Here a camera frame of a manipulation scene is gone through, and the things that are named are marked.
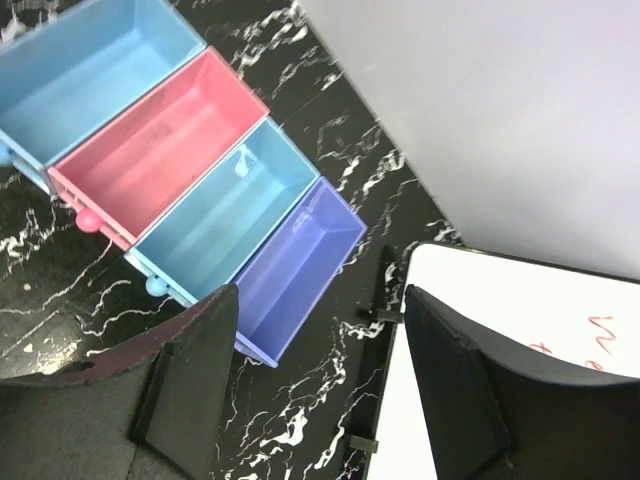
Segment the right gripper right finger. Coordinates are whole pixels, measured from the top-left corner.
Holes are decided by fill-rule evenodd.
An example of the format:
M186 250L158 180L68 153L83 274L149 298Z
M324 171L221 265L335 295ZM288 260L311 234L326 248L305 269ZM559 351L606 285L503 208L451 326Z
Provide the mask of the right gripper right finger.
M638 380L537 352L414 285L404 325L439 478L638 478Z

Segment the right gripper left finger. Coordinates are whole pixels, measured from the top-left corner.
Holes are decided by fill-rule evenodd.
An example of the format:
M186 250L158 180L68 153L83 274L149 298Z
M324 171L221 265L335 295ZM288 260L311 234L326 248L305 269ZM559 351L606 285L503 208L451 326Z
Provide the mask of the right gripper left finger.
M1 383L5 479L206 479L239 315L226 285L52 373Z

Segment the four-compartment pastel drawer organizer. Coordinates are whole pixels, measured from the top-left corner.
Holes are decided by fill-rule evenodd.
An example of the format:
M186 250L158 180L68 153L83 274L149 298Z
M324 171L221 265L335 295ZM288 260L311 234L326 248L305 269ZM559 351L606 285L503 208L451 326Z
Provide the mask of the four-compartment pastel drawer organizer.
M118 246L153 297L239 290L276 367L363 221L166 1L6 1L1 161Z

